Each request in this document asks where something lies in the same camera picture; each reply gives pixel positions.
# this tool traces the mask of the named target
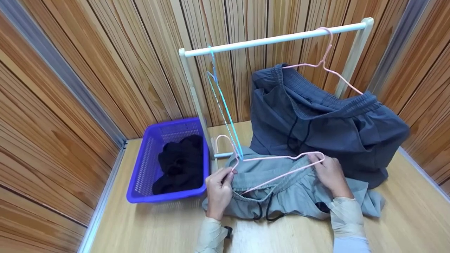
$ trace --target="wood paneling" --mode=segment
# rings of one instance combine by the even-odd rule
[[[407,0],[181,1],[187,30],[195,49],[211,43],[218,45],[309,31],[320,26],[333,27],[357,23],[364,17],[374,17],[373,32],[352,77],[352,80],[356,82],[355,85],[361,90],[366,89],[406,3]],[[334,36],[333,48],[327,58],[328,67],[338,72],[342,71],[355,34],[356,32],[348,32]],[[328,46],[328,40],[326,36],[315,37],[260,46],[250,50],[231,51],[231,72],[228,55],[217,54],[223,56],[217,68],[219,84],[223,90],[226,90],[225,99],[231,114],[234,114],[236,108],[238,121],[250,118],[251,94],[248,89],[251,86],[249,80],[253,71],[282,62],[317,63]],[[217,125],[223,123],[223,120],[204,74],[210,67],[210,61],[209,55],[197,57],[197,66],[202,76],[212,122],[213,125]],[[299,71],[317,86],[334,92],[338,82],[336,76],[329,75],[318,68],[304,67]]]
[[[0,188],[0,252],[76,252],[86,228]]]
[[[39,4],[33,0],[24,2],[30,6],[30,10],[33,9],[31,6]],[[101,80],[133,129],[139,136],[142,136],[148,125],[156,123],[156,119],[142,95],[142,93],[148,94],[147,90],[139,90],[136,86],[133,77],[88,3],[74,0],[43,0],[43,2],[77,51]]]
[[[0,108],[1,184],[88,224],[110,166],[1,63]]]
[[[360,91],[364,91],[369,86],[378,64],[383,57],[384,51],[389,44],[392,34],[397,28],[397,24],[406,8],[408,0],[398,1],[370,1],[366,11],[372,14],[375,20],[372,34],[364,47],[361,58],[356,66],[351,84]],[[357,93],[352,89],[346,90],[345,97],[355,96]]]
[[[176,18],[181,20],[185,19],[185,25],[194,49],[204,48],[208,45],[222,45],[229,42],[227,19],[225,15],[225,3],[226,2],[223,0],[181,1],[184,17],[176,16]],[[237,103],[230,52],[222,52],[215,54],[214,56],[216,60],[216,71],[219,85],[221,86],[224,94],[230,115],[233,121],[237,121]],[[210,110],[212,124],[214,126],[222,125],[224,122],[220,115],[219,108],[216,104],[216,99],[213,95],[206,74],[207,70],[212,73],[211,55],[198,56],[196,57],[196,61],[203,83],[205,97]],[[216,94],[220,105],[223,106],[217,90]]]
[[[119,148],[3,15],[0,60],[98,156],[114,164]]]
[[[450,5],[432,0],[392,67],[380,100],[411,126],[402,147],[448,193]]]
[[[430,1],[393,66],[379,99],[394,112],[400,113],[450,40],[449,13],[447,1]]]
[[[127,113],[127,107],[123,106],[126,101],[116,103],[114,97],[110,94],[117,93],[116,89],[111,89],[109,85],[113,82],[111,76],[105,75],[102,71],[95,71],[97,70],[95,64],[92,64],[92,58],[95,57],[95,54],[82,54],[86,51],[89,52],[96,44],[83,47],[79,44],[79,41],[83,39],[82,37],[75,37],[75,41],[72,42],[42,1],[23,0],[22,5],[40,25],[125,137],[128,139],[137,138],[139,135],[133,124],[130,124],[127,119],[131,119],[130,113]]]
[[[90,0],[87,4],[81,0],[79,4],[85,9],[88,9],[89,5],[92,7],[156,120],[181,118],[177,101],[134,3],[122,0]]]
[[[373,33],[352,77],[365,90],[407,2],[22,1],[127,136],[142,136],[145,127],[155,122],[196,114],[178,56],[181,47],[223,45],[356,23],[372,16]],[[327,66],[342,71],[355,34],[334,36]],[[316,63],[327,43],[324,36],[215,54],[219,84],[233,121],[250,118],[254,71],[282,62]],[[190,58],[189,63],[208,124],[223,124],[207,80],[211,55]],[[299,71],[317,86],[334,91],[337,77],[316,68]]]
[[[267,1],[228,1],[229,42],[241,42],[266,37]],[[238,121],[250,120],[251,75],[265,67],[266,46],[233,50],[231,61],[236,90]]]

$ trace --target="fabric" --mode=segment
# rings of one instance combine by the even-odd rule
[[[361,207],[355,199],[337,197],[331,203],[334,253],[369,253]]]
[[[334,232],[334,253],[370,253],[364,233],[361,208],[355,199],[338,197],[333,200],[331,224]],[[200,228],[196,253],[222,253],[225,228],[215,219],[206,217]]]
[[[409,127],[370,92],[338,99],[285,65],[252,75],[250,147],[270,155],[320,151],[337,158],[346,177],[380,185]]]
[[[195,253],[222,253],[227,234],[228,229],[222,227],[220,221],[205,217],[198,235]]]
[[[244,159],[266,157],[242,147]],[[226,166],[234,166],[235,158],[231,157]],[[277,179],[261,188],[245,194],[240,193],[263,182],[282,175],[288,171],[309,164],[307,157],[296,161],[288,158],[267,159],[258,161],[239,162],[236,167],[238,173],[233,178],[233,196],[225,209],[225,215],[243,219],[261,219],[265,217],[273,220],[283,214],[293,213],[317,219],[330,217],[329,213],[321,211],[316,203],[323,202],[332,209],[332,198],[328,190],[319,182],[314,169],[309,167]],[[347,183],[357,203],[365,215],[379,217],[384,206],[384,198],[374,191],[368,191],[367,182],[347,178]],[[202,206],[206,210],[208,200]]]
[[[169,142],[158,155],[164,173],[153,183],[153,194],[200,188],[203,185],[203,137],[191,135]]]

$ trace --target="purple basket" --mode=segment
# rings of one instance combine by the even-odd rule
[[[139,149],[133,174],[126,193],[130,203],[155,203],[175,199],[183,199],[201,195],[206,190],[206,184],[198,189],[153,195],[153,183],[163,172],[158,161],[158,154],[168,142],[179,142],[190,135],[203,136],[203,178],[209,175],[208,145],[203,135],[199,118],[187,118],[154,124],[145,130],[144,138]]]

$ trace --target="hand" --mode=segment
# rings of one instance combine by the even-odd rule
[[[231,172],[231,167],[221,168],[206,178],[206,189],[208,192],[208,209],[206,217],[220,221],[225,208],[231,201],[233,193],[231,181],[237,171]]]
[[[309,154],[308,158],[311,163],[314,163],[322,159],[322,156],[319,154]],[[334,198],[354,198],[345,180],[341,164],[336,158],[325,156],[325,160],[322,163],[315,164],[314,167],[320,182],[331,191]]]

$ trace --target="wooden floor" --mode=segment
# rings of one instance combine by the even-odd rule
[[[239,140],[249,145],[250,122],[237,124]],[[226,128],[209,129],[211,136]],[[125,198],[141,140],[126,148],[91,252],[193,252],[204,211],[202,198],[162,204],[130,204]],[[225,140],[219,151],[230,151]],[[376,190],[386,198],[380,219],[365,219],[372,252],[448,252],[450,203],[399,153],[389,165],[389,179]],[[332,252],[329,221],[290,215],[267,223],[230,217],[233,239],[226,252]]]

